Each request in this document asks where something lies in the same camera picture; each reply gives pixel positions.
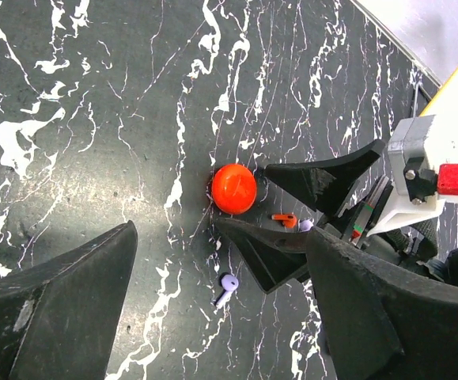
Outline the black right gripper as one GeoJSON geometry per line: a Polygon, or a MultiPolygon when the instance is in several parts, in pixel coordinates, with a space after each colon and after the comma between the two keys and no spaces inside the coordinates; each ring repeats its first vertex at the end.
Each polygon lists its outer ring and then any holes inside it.
{"type": "MultiPolygon", "coordinates": [[[[373,257],[430,279],[446,281],[447,265],[436,258],[435,218],[409,225],[417,231],[417,237],[404,234],[400,228],[369,235],[391,194],[388,177],[379,177],[369,194],[352,208],[344,206],[359,177],[380,159],[384,148],[385,141],[376,139],[338,158],[269,164],[264,175],[311,210],[325,214],[317,224],[320,229],[373,257]]],[[[299,283],[310,279],[306,232],[268,230],[233,218],[217,218],[214,225],[240,251],[264,293],[270,294],[292,279],[299,283]]]]}

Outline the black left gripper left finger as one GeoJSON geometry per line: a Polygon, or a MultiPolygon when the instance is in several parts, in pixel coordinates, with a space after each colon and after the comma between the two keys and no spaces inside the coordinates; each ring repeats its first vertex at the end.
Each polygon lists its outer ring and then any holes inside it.
{"type": "Polygon", "coordinates": [[[138,247],[120,224],[0,279],[0,379],[102,379],[138,247]]]}

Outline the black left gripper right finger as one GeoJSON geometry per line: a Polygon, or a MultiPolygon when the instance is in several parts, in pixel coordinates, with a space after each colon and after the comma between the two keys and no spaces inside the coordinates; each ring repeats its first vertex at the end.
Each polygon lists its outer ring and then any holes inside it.
{"type": "Polygon", "coordinates": [[[337,378],[458,379],[458,287],[318,228],[306,256],[337,378]]]}

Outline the orange earbud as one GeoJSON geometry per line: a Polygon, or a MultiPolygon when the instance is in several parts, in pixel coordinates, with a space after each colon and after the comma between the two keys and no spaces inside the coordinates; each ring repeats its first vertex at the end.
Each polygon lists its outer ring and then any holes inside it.
{"type": "Polygon", "coordinates": [[[297,225],[297,217],[294,214],[273,214],[271,219],[280,222],[286,229],[293,229],[297,225]]]}

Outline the orange earbud charging case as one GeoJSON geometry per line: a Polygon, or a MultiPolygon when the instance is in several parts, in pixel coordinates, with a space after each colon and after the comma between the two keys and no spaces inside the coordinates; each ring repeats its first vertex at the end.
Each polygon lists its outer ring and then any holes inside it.
{"type": "Polygon", "coordinates": [[[228,164],[214,174],[211,196],[216,206],[226,214],[245,213],[252,207],[256,195],[255,177],[247,167],[228,164]]]}

